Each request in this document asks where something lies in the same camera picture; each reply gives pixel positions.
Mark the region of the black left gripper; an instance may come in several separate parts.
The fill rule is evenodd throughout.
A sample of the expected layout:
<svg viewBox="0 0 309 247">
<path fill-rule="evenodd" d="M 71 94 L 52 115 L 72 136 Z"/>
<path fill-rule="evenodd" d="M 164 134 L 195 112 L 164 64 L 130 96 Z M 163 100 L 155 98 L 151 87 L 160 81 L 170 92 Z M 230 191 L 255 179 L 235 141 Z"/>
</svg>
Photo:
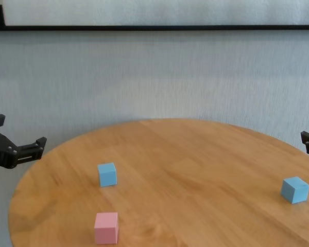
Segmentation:
<svg viewBox="0 0 309 247">
<path fill-rule="evenodd" d="M 0 127 L 4 121 L 5 115 L 0 114 Z M 40 160 L 46 142 L 47 138 L 41 137 L 32 144 L 16 146 L 10 139 L 0 134 L 0 167 L 12 169 L 18 164 Z"/>
</svg>

